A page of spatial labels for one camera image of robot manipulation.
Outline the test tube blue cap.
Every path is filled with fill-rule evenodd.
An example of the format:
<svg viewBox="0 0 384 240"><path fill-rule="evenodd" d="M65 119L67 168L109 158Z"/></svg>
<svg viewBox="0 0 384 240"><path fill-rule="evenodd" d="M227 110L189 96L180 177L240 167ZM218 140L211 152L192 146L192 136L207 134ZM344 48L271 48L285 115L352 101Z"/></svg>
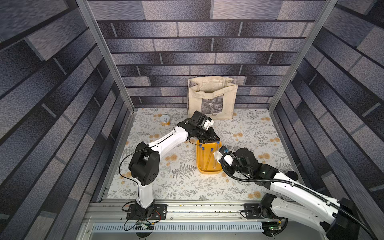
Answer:
<svg viewBox="0 0 384 240"><path fill-rule="evenodd" d="M198 154L198 164L201 167L201 164L203 163L203 157L204 157L204 147L202 144L199 145L199 154Z"/></svg>
<svg viewBox="0 0 384 240"><path fill-rule="evenodd" d="M218 150L220 148L220 141L217 142L217 145L216 145L216 148L215 148L215 151L214 151L214 163L213 163L213 168L216 169L217 168L217 162L218 162Z"/></svg>
<svg viewBox="0 0 384 240"><path fill-rule="evenodd" d="M211 148L210 155L209 155L208 162L207 162L207 167L208 167L208 166L210 165L210 163L211 163L213 154L214 154L214 149Z"/></svg>
<svg viewBox="0 0 384 240"><path fill-rule="evenodd" d="M201 164L202 164L202 166L204 166L204 164L205 164L205 147L202 147L202 150L201 150Z"/></svg>

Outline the white wipe cloth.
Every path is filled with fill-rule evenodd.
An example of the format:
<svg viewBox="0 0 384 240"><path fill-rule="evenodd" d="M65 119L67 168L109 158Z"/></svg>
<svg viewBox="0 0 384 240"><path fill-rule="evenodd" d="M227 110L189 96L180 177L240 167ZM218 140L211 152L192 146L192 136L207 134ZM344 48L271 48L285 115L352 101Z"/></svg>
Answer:
<svg viewBox="0 0 384 240"><path fill-rule="evenodd" d="M219 152L219 151L215 151L214 152L214 158L215 158L215 160L218 162L218 163L220 163L220 161L221 161L221 159L222 159L222 154Z"/></svg>

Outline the yellow plastic tray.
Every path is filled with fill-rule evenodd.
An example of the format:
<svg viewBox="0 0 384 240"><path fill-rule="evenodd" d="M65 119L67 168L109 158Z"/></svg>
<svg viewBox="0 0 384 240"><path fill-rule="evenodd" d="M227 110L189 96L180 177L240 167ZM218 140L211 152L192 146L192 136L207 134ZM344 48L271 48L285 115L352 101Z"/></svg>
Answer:
<svg viewBox="0 0 384 240"><path fill-rule="evenodd" d="M221 142L201 144L200 141L198 141L196 147L197 167L202 174L215 175L223 171L220 163L215 158L215 154L221 147Z"/></svg>

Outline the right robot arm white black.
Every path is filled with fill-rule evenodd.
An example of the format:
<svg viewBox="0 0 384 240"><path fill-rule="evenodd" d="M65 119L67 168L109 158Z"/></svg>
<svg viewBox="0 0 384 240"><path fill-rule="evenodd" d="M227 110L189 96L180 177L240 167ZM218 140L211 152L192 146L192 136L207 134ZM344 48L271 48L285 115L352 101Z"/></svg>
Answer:
<svg viewBox="0 0 384 240"><path fill-rule="evenodd" d="M318 193L300 183L294 171L286 174L259 163L253 152L241 148L234 153L220 149L219 162L232 179L255 183L270 190L259 203L266 219L293 220L324 234L329 240L356 240L360 231L357 207L349 199L340 200Z"/></svg>

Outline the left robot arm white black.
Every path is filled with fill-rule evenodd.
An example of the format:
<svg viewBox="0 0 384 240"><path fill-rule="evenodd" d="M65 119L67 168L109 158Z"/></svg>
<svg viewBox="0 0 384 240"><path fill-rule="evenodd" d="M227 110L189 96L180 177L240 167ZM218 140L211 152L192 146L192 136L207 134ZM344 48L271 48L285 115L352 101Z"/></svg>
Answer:
<svg viewBox="0 0 384 240"><path fill-rule="evenodd" d="M140 142L137 145L129 164L138 190L134 204L137 216L147 219L155 211L153 182L159 174L161 157L191 138L196 138L201 144L219 142L220 138L215 133L213 124L214 120L196 111L192 117L179 122L170 133L160 139L149 144Z"/></svg>

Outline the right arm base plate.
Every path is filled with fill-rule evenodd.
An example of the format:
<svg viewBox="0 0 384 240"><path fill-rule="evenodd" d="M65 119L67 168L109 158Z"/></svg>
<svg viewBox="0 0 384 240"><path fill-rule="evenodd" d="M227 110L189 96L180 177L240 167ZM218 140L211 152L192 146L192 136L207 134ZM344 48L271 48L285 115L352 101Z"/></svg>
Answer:
<svg viewBox="0 0 384 240"><path fill-rule="evenodd" d="M244 204L242 215L247 220L281 220L281 217L275 215L271 208L260 204Z"/></svg>

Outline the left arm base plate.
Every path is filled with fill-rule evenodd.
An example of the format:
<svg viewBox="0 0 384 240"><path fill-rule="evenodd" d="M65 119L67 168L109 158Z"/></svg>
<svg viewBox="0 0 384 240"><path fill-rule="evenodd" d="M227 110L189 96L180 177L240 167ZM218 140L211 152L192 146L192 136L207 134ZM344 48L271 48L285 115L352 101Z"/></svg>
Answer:
<svg viewBox="0 0 384 240"><path fill-rule="evenodd" d="M147 209L135 203L127 210L127 220L155 220L162 221L167 218L167 204L151 204Z"/></svg>

